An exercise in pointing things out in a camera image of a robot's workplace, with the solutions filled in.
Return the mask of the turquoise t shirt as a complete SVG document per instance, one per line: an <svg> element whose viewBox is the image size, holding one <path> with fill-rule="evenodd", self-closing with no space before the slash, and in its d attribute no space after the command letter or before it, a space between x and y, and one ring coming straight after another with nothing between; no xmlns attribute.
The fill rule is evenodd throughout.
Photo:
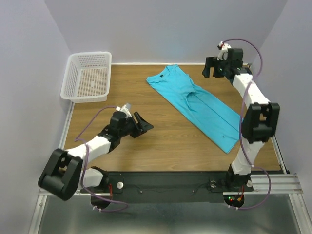
<svg viewBox="0 0 312 234"><path fill-rule="evenodd" d="M239 140L239 114L194 83L178 65L169 65L147 83L202 131L223 152Z"/></svg>

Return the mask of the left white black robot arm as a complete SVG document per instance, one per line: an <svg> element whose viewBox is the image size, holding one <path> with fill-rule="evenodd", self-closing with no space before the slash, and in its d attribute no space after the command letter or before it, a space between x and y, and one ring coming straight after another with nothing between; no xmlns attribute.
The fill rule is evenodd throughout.
<svg viewBox="0 0 312 234"><path fill-rule="evenodd" d="M125 111L115 111L110 123L90 141L68 150L55 149L39 177L38 186L64 201L69 200L81 183L83 166L113 151L123 137L136 138L153 127L137 112L130 116Z"/></svg>

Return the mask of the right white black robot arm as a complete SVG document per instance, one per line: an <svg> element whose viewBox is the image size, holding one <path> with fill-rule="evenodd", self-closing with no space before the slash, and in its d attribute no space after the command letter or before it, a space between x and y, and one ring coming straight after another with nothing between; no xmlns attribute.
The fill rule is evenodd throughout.
<svg viewBox="0 0 312 234"><path fill-rule="evenodd" d="M215 78L226 77L241 95L242 108L247 110L240 114L239 151L224 178L226 188L236 190L248 184L260 149L275 135L280 106L262 94L251 71L243 67L241 48L221 43L218 49L217 56L206 58L202 74L208 78L213 69Z"/></svg>

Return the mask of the white perforated plastic basket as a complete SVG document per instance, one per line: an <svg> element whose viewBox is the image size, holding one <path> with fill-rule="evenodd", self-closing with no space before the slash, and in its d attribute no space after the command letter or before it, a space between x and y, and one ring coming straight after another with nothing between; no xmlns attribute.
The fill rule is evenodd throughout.
<svg viewBox="0 0 312 234"><path fill-rule="evenodd" d="M67 60L60 96L73 103L105 102L110 90L112 54L81 52Z"/></svg>

